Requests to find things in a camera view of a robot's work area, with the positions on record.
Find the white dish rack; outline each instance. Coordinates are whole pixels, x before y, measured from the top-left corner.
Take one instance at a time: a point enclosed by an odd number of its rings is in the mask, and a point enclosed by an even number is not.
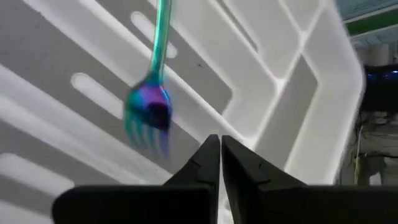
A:
[[[51,223],[51,201],[74,185],[161,184],[209,134],[334,183],[364,88],[334,1],[174,0],[169,160],[131,149],[121,120],[148,68],[155,8],[0,2],[0,223]],[[231,223],[223,188],[220,202]]]

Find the fork handle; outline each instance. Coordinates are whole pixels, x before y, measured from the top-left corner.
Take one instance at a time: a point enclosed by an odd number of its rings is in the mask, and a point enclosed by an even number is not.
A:
[[[158,0],[154,49],[150,59],[149,78],[159,85],[163,84],[163,67],[169,40],[169,24],[172,0]]]

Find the fork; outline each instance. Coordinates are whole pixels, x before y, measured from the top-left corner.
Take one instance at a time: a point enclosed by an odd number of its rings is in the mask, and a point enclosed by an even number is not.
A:
[[[158,0],[155,39],[147,75],[134,85],[124,104],[124,125],[133,145],[169,157],[172,104],[164,89],[164,60],[169,38],[172,0]]]

